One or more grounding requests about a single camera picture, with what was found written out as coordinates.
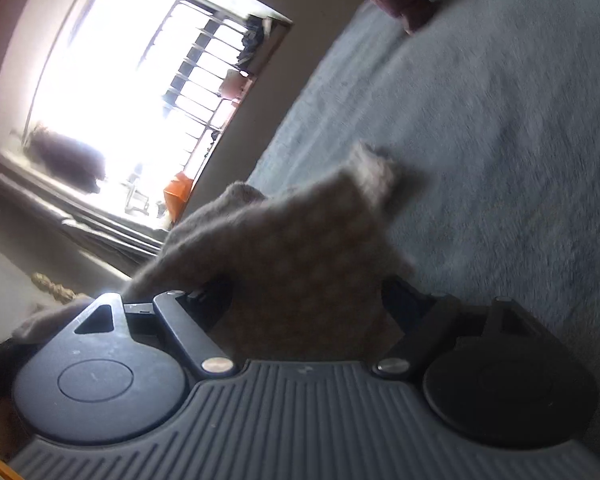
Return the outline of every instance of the metal window grille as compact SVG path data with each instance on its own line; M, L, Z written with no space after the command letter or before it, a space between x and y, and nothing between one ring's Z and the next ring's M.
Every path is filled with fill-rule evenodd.
M173 144L171 174L187 170L197 176L233 110L232 102L222 99L219 87L227 71L236 69L243 49L247 29L241 21L226 10L195 0L175 0L139 61L139 70L172 74L164 81L162 97ZM169 49L173 38L178 43L189 32L195 39L189 42L186 56L173 57ZM165 71L172 63L175 70Z

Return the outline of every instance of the triangular cutout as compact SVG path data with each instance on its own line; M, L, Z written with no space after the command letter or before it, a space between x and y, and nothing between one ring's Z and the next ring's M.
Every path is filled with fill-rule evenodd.
M101 305L74 330L77 334L113 332L113 315L110 305Z

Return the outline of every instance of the wall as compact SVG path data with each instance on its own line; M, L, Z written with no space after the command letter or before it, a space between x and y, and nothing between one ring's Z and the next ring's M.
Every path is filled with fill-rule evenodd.
M276 127L361 0L259 1L287 16L294 27L219 141L189 210L251 173ZM24 127L44 57L70 3L0 0L0 139Z
M24 129L46 57L72 2L0 1L0 140Z

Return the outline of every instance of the gray cloth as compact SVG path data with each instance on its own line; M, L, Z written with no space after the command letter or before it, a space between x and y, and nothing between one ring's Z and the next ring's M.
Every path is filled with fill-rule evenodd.
M516 298L600 384L600 0L442 2L412 38L365 4L249 183L314 179L358 139L415 165L429 185L390 232L414 285Z

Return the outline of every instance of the screw head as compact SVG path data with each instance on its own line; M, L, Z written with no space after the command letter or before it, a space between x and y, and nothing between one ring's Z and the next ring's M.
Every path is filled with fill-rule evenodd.
M406 359L400 359L397 357L391 357L388 359L382 359L378 365L378 371L383 374L389 375L401 375L410 368L410 363Z
M202 369L210 374L225 374L234 367L234 362L226 357L210 357L202 361Z

